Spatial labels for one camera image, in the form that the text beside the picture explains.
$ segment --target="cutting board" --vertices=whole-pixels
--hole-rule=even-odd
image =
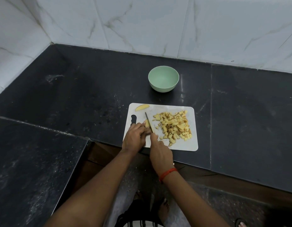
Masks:
[[[188,119],[189,125],[190,125],[190,131],[192,134],[192,138],[184,141],[183,139],[176,140],[176,143],[170,146],[169,148],[171,150],[186,150],[186,151],[196,151],[198,149],[198,143],[197,143],[197,128],[195,125],[195,117],[194,117],[194,109],[192,107],[179,107],[179,106],[168,106],[168,105],[155,105],[155,104],[149,104],[149,107],[143,110],[135,111],[135,109],[142,105],[143,103],[131,103],[128,108],[127,113],[127,119],[126,119],[126,125],[125,125],[125,131],[123,140],[125,138],[125,135],[131,125],[132,115],[135,115],[137,117],[137,122],[143,123],[146,120],[145,112],[148,115],[149,122],[151,123],[152,130],[157,135],[163,136],[162,128],[159,126],[159,129],[156,129],[155,127],[160,123],[159,121],[152,121],[153,115],[159,114],[161,112],[171,112],[172,114],[187,110],[186,118]],[[169,139],[163,139],[162,140],[165,145],[169,145]],[[146,145],[145,147],[150,147],[151,141],[150,136],[146,137]]]

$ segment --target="knife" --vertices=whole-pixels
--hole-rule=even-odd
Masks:
[[[149,119],[148,119],[148,116],[147,116],[146,112],[145,112],[145,115],[146,115],[146,118],[147,118],[147,121],[148,121],[148,124],[149,124],[150,130],[151,130],[151,133],[153,133],[153,130],[152,130],[152,127],[151,127],[151,124],[150,124],[150,122],[149,122]]]

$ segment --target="right hand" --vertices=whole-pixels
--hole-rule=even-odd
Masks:
[[[150,160],[153,169],[160,177],[167,170],[174,168],[172,151],[162,141],[157,140],[155,133],[150,134]]]

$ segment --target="foot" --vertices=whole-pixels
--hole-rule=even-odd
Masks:
[[[247,227],[247,226],[246,226],[246,224],[245,224],[244,222],[241,221],[241,222],[239,223],[239,227]]]
[[[159,216],[159,219],[161,220],[161,222],[163,224],[168,217],[168,213],[169,213],[169,203],[168,203],[167,199],[165,198],[163,203],[161,204],[161,206],[159,208],[159,211],[157,212],[157,215]]]
[[[135,196],[133,197],[133,200],[143,200],[143,196],[139,190],[135,192]]]

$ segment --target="kitchen counter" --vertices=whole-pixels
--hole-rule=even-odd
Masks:
[[[43,226],[87,142],[0,118],[0,226]]]
[[[180,74],[171,92],[148,83],[160,65]],[[133,102],[194,108],[199,148],[175,161],[292,192],[292,74],[51,45],[1,93],[0,116],[121,146]]]

